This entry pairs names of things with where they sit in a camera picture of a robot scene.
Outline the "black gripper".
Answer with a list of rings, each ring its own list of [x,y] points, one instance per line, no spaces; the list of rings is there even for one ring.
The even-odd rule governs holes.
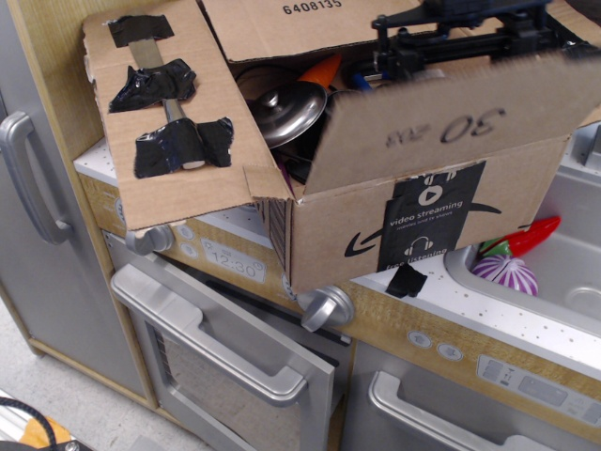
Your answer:
[[[423,1],[372,21],[374,69],[408,80],[430,64],[488,56],[502,59],[561,49],[571,57],[590,43],[547,12],[548,1]]]

